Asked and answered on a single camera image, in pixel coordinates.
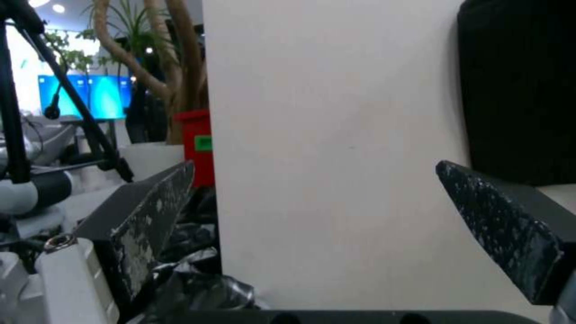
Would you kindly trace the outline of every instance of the black stand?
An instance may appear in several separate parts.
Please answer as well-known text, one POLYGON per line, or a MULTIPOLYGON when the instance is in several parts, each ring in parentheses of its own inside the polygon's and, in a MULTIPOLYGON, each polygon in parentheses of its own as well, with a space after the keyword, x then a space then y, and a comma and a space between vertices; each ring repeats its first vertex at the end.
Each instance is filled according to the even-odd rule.
POLYGON ((6 20, 11 18, 22 36, 30 42, 42 58, 48 63, 54 75, 68 93, 72 102, 82 115, 82 127, 88 139, 91 139, 90 149, 97 157, 105 160, 99 167, 101 169, 116 169, 126 182, 132 181, 132 171, 126 161, 121 158, 117 150, 108 142, 94 118, 88 111, 84 102, 74 90, 66 73, 60 69, 52 50, 46 46, 40 37, 44 27, 36 13, 24 0, 3 0, 0 2, 0 109, 8 152, 7 171, 13 183, 30 181, 30 161, 26 157, 22 127, 20 123, 20 110, 18 98, 12 76, 12 63, 6 38, 6 20))

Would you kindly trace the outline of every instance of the green label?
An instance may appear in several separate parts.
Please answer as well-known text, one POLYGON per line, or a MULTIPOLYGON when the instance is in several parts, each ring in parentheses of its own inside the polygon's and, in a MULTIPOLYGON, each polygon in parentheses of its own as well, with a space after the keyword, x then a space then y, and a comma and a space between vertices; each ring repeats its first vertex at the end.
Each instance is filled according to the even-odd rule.
POLYGON ((196 152, 212 151, 212 136, 196 135, 194 137, 194 147, 196 152))

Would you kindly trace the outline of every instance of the plant pot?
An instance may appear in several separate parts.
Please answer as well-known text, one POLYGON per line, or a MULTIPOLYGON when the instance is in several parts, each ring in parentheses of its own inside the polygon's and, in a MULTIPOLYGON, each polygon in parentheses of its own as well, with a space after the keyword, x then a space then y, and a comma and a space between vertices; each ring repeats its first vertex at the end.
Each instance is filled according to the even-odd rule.
POLYGON ((181 112, 174 116, 174 120, 182 123, 184 157, 194 161, 196 173, 193 186, 213 186, 214 155, 210 111, 204 109, 181 112))
POLYGON ((131 144, 119 151, 132 169, 134 181, 144 180, 184 161, 184 146, 165 142, 131 144))

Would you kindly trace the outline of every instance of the ceiling light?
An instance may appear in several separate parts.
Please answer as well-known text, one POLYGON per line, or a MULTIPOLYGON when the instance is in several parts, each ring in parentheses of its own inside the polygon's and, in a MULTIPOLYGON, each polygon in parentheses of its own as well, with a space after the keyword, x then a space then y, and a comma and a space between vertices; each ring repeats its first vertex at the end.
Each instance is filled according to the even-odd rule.
POLYGON ((50 0, 28 0, 28 4, 32 7, 32 8, 38 8, 41 7, 47 3, 49 3, 50 0))
POLYGON ((52 10, 54 10, 57 13, 64 13, 66 11, 66 8, 64 8, 63 5, 59 5, 58 3, 55 4, 54 6, 52 6, 52 10))

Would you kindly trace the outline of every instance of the metal ring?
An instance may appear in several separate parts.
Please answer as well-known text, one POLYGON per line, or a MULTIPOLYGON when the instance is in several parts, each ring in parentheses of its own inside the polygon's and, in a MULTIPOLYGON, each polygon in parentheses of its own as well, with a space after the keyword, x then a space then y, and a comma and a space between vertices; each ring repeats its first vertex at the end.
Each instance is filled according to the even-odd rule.
POLYGON ((60 234, 46 241, 46 244, 44 245, 44 251, 46 252, 46 254, 49 254, 77 243, 78 240, 74 235, 60 234))

